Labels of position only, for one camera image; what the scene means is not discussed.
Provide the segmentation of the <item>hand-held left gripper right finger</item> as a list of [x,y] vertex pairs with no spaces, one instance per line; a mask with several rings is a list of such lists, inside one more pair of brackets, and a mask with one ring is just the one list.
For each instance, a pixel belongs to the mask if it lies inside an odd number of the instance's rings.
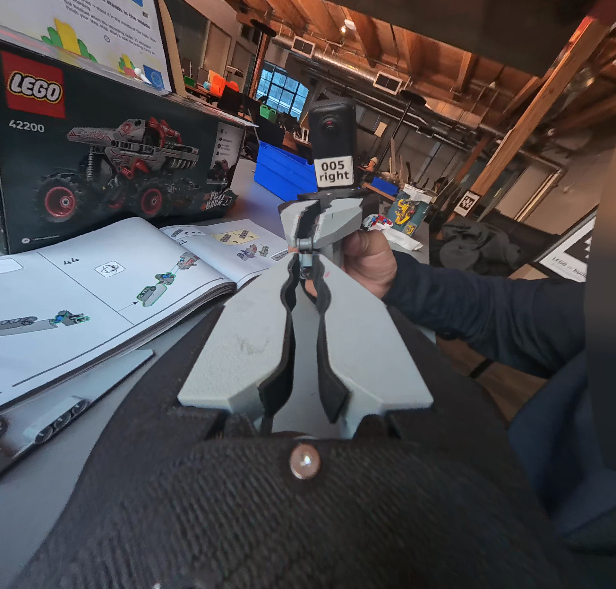
[[340,436],[391,411],[425,410],[434,398],[384,303],[321,255],[313,257],[319,313],[321,404]]

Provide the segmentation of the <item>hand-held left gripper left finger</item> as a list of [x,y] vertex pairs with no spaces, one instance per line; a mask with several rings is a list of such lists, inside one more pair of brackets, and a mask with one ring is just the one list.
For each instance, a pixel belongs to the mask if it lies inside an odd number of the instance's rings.
[[243,415],[272,433],[293,392],[296,256],[285,256],[212,312],[213,324],[177,400]]

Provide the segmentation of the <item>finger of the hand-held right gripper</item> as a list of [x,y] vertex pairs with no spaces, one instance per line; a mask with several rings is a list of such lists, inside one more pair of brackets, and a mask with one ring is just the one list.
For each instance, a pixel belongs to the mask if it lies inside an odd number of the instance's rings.
[[362,199],[335,199],[327,206],[314,201],[315,212],[312,231],[312,253],[338,253],[348,235],[360,228],[363,219]]
[[288,246],[292,249],[314,249],[313,234],[320,215],[320,202],[290,201],[279,207],[279,213]]

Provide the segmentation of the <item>small grey black brick assembly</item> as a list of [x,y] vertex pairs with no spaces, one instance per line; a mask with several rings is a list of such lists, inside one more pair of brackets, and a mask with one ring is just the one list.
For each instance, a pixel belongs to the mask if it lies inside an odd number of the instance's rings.
[[291,261],[288,265],[290,277],[297,281],[313,280],[313,258],[316,252],[314,238],[287,236],[287,241],[291,251]]

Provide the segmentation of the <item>person's right forearm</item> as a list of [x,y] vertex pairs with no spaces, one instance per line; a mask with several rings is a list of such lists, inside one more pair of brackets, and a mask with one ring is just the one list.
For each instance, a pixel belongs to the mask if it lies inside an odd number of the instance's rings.
[[484,277],[394,258],[383,300],[412,323],[528,375],[588,379],[583,283]]

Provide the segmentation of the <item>dark monster truck set box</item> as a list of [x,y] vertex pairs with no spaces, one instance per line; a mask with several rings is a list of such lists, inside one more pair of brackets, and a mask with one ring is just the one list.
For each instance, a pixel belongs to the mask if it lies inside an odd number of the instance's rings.
[[1,254],[127,217],[220,218],[250,122],[1,38]]

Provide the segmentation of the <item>person's right hand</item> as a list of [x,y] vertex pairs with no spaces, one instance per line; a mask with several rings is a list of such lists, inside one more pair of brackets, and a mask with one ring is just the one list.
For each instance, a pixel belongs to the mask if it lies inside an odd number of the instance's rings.
[[343,239],[342,246],[343,271],[382,299],[397,273],[397,262],[386,237],[379,231],[358,230]]

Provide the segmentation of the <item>blue storage bin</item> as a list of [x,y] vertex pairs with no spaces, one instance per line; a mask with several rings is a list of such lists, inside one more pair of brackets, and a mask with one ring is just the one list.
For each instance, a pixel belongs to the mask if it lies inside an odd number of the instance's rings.
[[317,191],[312,164],[295,154],[265,142],[259,144],[254,181],[284,202]]

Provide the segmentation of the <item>yellow toy box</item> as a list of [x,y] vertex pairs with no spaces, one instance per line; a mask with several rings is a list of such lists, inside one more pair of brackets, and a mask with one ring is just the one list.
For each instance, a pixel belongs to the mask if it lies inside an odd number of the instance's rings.
[[400,193],[392,203],[386,218],[391,222],[392,228],[408,237],[415,233],[424,221],[432,198],[427,195],[410,195]]

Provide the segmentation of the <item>white crumpled paper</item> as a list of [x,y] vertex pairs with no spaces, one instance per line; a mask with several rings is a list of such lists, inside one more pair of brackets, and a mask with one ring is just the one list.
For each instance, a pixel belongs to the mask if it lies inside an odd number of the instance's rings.
[[412,253],[423,248],[422,243],[392,227],[387,226],[381,233],[385,236],[390,246],[396,246],[403,251]]

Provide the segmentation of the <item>paned window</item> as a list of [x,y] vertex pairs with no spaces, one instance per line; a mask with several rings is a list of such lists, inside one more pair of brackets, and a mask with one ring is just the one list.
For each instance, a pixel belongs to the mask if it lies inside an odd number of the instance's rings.
[[266,64],[256,91],[256,98],[277,113],[300,119],[309,89],[288,76],[281,68]]

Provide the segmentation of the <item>square black white tag marker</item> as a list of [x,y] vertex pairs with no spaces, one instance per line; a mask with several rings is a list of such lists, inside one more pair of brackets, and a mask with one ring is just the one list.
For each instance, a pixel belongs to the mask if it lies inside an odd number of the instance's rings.
[[477,202],[480,201],[481,197],[482,196],[480,194],[477,194],[472,190],[467,190],[455,206],[453,210],[454,214],[460,217],[466,217],[466,215],[472,211]]

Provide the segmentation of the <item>dark grey bundled cloth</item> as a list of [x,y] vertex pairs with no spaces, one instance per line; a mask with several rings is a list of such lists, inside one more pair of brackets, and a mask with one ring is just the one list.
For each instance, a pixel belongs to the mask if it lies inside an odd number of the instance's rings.
[[435,267],[509,277],[526,263],[524,250],[489,223],[457,217],[429,240],[429,262]]

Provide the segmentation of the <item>open building instruction booklet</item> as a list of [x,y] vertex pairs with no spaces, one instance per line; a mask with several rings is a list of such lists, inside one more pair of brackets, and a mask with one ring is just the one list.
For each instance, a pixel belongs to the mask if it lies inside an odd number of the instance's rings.
[[250,220],[130,218],[1,257],[1,407],[149,342],[288,253]]

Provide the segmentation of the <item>person's dark blue jacket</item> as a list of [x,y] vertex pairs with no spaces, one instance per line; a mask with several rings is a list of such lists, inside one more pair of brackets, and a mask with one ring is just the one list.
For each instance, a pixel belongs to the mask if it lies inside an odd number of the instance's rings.
[[558,538],[573,551],[615,555],[615,471],[601,454],[585,351],[518,411],[508,434]]

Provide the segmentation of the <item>grey holed building beam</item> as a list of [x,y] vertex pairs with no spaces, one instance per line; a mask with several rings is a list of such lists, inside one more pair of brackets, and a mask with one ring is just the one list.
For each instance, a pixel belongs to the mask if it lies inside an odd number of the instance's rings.
[[23,436],[33,445],[41,445],[64,429],[74,418],[83,413],[90,400],[70,395],[47,409],[38,419],[25,428]]

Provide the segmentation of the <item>framed black white sign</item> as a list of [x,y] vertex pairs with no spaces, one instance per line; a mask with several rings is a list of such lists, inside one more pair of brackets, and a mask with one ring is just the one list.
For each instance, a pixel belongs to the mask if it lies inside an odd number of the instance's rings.
[[585,283],[597,208],[567,230],[536,265],[568,280]]

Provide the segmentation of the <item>white printed instruction sheet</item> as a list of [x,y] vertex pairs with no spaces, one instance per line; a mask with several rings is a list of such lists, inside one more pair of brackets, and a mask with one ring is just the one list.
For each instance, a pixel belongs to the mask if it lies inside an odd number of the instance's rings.
[[174,91],[158,0],[1,0],[1,26]]

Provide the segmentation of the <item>wooden post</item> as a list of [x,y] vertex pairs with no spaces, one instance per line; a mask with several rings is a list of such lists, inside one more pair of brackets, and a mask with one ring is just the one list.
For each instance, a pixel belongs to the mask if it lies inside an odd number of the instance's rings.
[[615,0],[597,0],[571,37],[562,60],[558,62],[515,126],[503,138],[485,169],[472,185],[473,193],[479,196],[487,193],[614,24]]

